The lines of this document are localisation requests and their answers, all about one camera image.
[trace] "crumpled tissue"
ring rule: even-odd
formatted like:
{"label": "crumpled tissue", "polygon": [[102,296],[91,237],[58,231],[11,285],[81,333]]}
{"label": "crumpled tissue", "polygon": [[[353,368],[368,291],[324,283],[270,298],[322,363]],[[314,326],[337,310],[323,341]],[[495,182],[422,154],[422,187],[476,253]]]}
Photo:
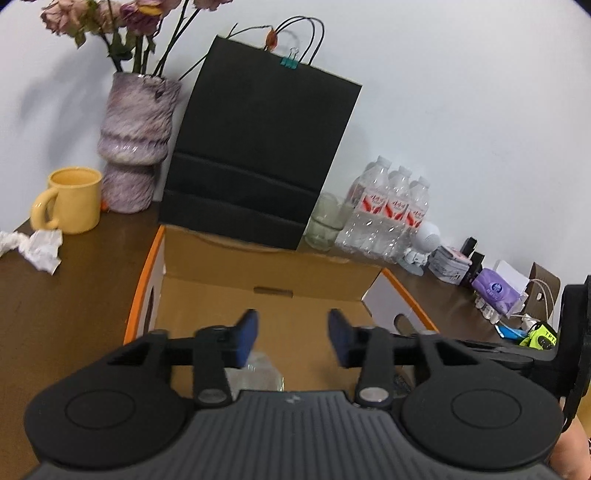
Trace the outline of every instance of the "crumpled tissue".
{"label": "crumpled tissue", "polygon": [[61,260],[57,256],[63,238],[61,230],[38,230],[30,237],[19,232],[0,232],[0,257],[18,248],[37,270],[53,275]]}

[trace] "clear glass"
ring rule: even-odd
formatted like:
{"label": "clear glass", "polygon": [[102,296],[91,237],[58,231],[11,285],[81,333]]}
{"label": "clear glass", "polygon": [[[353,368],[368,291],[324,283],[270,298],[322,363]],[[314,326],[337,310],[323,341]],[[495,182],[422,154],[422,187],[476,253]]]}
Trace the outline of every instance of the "clear glass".
{"label": "clear glass", "polygon": [[316,250],[330,250],[352,212],[353,207],[346,206],[342,198],[322,192],[312,210],[304,240]]}

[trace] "plastic water bottle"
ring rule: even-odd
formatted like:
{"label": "plastic water bottle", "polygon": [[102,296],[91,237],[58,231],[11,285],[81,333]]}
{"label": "plastic water bottle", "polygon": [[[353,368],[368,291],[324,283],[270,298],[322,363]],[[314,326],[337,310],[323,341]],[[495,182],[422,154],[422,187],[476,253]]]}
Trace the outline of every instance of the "plastic water bottle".
{"label": "plastic water bottle", "polygon": [[380,155],[373,167],[365,170],[355,179],[345,198],[345,205],[357,207],[365,189],[375,181],[380,172],[384,169],[387,171],[391,164],[392,163],[387,158],[383,158]]}
{"label": "plastic water bottle", "polygon": [[[358,185],[364,184],[364,177],[372,180],[365,185],[353,213],[337,238],[336,245],[341,249],[348,252],[358,250],[374,231],[374,223],[381,220],[382,209],[388,200],[390,165],[389,160],[379,157],[375,167],[360,176]],[[350,204],[354,201],[355,194],[351,195]]]}
{"label": "plastic water bottle", "polygon": [[361,251],[371,258],[383,256],[384,252],[393,246],[404,229],[404,221],[410,201],[410,175],[413,172],[400,166],[396,172],[390,174],[388,201],[382,209],[382,218],[376,222],[372,235],[364,242]]}
{"label": "plastic water bottle", "polygon": [[407,212],[404,215],[404,230],[398,239],[391,244],[384,252],[384,257],[388,261],[398,261],[405,249],[413,241],[417,229],[425,218],[429,209],[429,187],[431,184],[424,177],[419,177],[418,182],[408,193],[409,204]]}

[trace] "metal screw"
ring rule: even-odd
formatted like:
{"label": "metal screw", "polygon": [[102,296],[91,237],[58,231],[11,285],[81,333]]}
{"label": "metal screw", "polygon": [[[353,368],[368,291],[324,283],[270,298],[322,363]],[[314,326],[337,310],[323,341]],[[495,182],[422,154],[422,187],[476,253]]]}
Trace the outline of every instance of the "metal screw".
{"label": "metal screw", "polygon": [[359,392],[359,396],[372,403],[382,403],[389,397],[388,391],[381,387],[366,387]]}
{"label": "metal screw", "polygon": [[227,397],[228,396],[219,388],[206,388],[205,390],[201,390],[201,392],[199,392],[197,399],[201,403],[214,404],[222,403],[227,399]]}

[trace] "purple tissue pack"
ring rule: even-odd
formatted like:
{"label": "purple tissue pack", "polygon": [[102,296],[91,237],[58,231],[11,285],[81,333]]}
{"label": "purple tissue pack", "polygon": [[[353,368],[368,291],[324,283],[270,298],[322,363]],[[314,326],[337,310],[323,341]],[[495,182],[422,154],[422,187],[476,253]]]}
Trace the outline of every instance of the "purple tissue pack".
{"label": "purple tissue pack", "polygon": [[503,277],[490,268],[483,268],[482,272],[472,281],[472,287],[482,300],[487,302],[501,315],[507,315],[521,296],[511,287]]}

